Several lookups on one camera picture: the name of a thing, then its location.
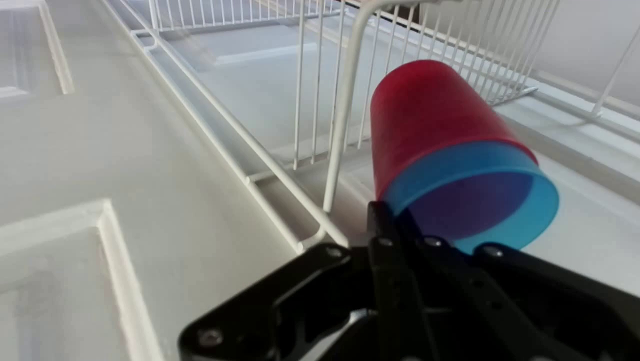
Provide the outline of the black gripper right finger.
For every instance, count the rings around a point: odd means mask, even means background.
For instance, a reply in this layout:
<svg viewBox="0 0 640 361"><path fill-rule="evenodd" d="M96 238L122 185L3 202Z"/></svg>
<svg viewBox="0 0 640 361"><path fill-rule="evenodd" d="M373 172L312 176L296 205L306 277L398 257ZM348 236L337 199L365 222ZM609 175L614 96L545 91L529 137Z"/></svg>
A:
<svg viewBox="0 0 640 361"><path fill-rule="evenodd" d="M487 243L472 254L398 221L398 353L416 361L597 361L594 282Z"/></svg>

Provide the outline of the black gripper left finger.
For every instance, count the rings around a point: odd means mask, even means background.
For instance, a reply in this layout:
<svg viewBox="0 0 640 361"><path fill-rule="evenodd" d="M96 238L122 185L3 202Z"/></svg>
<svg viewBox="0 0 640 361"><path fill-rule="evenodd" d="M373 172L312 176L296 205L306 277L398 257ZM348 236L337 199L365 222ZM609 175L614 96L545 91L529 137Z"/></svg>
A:
<svg viewBox="0 0 640 361"><path fill-rule="evenodd" d="M406 261L390 208L368 205L368 258L373 281L376 337L380 361L436 361L429 323L416 277Z"/></svg>

